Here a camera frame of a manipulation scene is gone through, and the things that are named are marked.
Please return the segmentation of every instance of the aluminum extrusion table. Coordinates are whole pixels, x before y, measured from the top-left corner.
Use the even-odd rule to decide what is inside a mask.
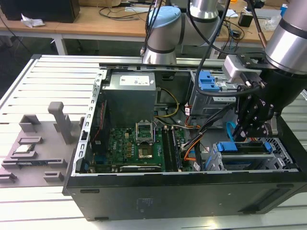
[[[8,154],[21,128],[23,114],[53,121],[47,107],[62,101],[64,112],[78,121],[85,114],[99,62],[140,63],[138,57],[42,56],[31,59],[0,100],[0,162]],[[195,63],[197,59],[178,59]],[[222,60],[206,64],[221,66]],[[284,120],[307,149],[306,92],[285,108]],[[62,187],[0,189],[0,229],[307,229],[307,193],[298,194],[265,215],[146,219],[88,222]]]

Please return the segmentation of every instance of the yellow wire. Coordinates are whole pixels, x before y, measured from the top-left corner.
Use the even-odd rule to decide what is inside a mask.
[[[176,108],[176,110],[172,113],[172,114],[168,114],[168,115],[161,115],[161,116],[154,116],[154,117],[170,117],[170,116],[173,116],[173,115],[175,115],[177,112],[178,112],[178,110],[179,110],[179,103],[178,103],[178,101],[177,101],[177,99],[176,99],[176,97],[170,92],[170,91],[168,91],[167,89],[164,89],[164,88],[161,88],[162,90],[164,90],[164,91],[166,91],[166,92],[168,92],[171,96],[172,96],[172,98],[176,101],[176,104],[177,104],[177,108]]]

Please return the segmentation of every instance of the silver robot arm segment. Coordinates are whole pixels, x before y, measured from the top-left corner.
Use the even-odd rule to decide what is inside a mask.
[[[196,26],[208,39],[214,34],[220,21],[216,5],[217,0],[194,0],[190,7]],[[173,23],[152,30],[143,63],[174,65],[176,45],[203,44],[204,40],[194,29],[189,17],[183,13]]]

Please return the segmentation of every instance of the black box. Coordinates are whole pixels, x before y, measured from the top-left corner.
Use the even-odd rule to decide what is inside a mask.
[[[243,26],[243,27],[249,27],[251,24],[251,21],[253,20],[253,16],[249,15],[249,14],[241,14],[238,24],[239,26]]]
[[[73,23],[80,11],[78,0],[0,0],[8,20],[21,20],[21,14],[43,21]]]

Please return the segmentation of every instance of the robotic arm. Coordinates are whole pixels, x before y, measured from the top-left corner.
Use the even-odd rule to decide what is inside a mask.
[[[217,0],[194,0],[190,6],[193,21],[210,41],[220,24],[216,4]],[[236,97],[235,113],[238,117],[233,132],[235,141],[243,141],[246,137],[277,135],[276,118],[307,88],[306,10],[306,0],[291,1],[268,43],[258,25],[264,53],[227,56],[223,70],[229,81],[243,80],[245,85],[239,86],[237,91],[250,92]],[[203,44],[203,39],[186,14],[181,14],[175,20],[168,19],[168,22],[154,25],[143,63],[176,64],[176,45]]]
[[[218,28],[220,18],[217,0],[194,0],[190,14],[202,34],[211,38]],[[153,12],[149,18],[156,16]],[[143,63],[176,64],[175,46],[201,46],[204,40],[194,29],[189,17],[176,7],[161,7],[149,36]]]
[[[229,55],[224,72],[241,78],[243,91],[260,85],[254,94],[236,99],[234,140],[278,134],[276,118],[307,88],[307,1],[291,1],[262,55]]]

